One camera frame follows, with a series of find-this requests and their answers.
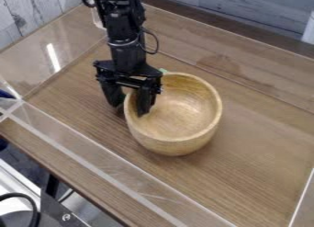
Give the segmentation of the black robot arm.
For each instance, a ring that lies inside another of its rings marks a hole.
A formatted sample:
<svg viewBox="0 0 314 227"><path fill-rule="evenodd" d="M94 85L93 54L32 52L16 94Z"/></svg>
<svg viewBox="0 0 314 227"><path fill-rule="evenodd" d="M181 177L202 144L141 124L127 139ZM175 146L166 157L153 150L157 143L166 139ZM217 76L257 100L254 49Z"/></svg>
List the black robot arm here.
<svg viewBox="0 0 314 227"><path fill-rule="evenodd" d="M110 60L94 61L97 79L109 103L117 108L125 102L123 87L137 91L137 112L143 116L155 105L162 91L163 73L146 60L157 54L157 35L143 26L146 21L142 0L82 0L98 11L107 30Z"/></svg>

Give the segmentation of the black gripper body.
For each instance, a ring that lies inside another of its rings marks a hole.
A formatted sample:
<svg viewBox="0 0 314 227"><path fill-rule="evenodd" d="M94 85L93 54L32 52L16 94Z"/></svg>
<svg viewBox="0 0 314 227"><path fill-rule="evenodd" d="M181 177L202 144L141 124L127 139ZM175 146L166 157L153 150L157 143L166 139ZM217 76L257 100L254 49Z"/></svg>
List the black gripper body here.
<svg viewBox="0 0 314 227"><path fill-rule="evenodd" d="M110 60L95 61L97 79L117 82L122 87L139 90L143 86L150 86L161 93L161 78L163 73L146 61L146 54L153 54L139 42L114 43L109 42L113 58Z"/></svg>

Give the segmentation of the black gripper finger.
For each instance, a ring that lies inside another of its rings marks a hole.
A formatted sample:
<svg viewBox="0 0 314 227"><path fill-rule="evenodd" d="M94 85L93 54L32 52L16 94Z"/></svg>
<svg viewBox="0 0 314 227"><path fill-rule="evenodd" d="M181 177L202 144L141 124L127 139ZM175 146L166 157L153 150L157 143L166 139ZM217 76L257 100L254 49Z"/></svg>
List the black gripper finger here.
<svg viewBox="0 0 314 227"><path fill-rule="evenodd" d="M150 86L143 86L137 94L137 109L138 116L142 117L150 112L150 108L155 105L157 89Z"/></svg>
<svg viewBox="0 0 314 227"><path fill-rule="evenodd" d="M126 94L123 92L122 85L117 82L102 81L101 87L109 104L114 108L118 108L125 103L126 99Z"/></svg>

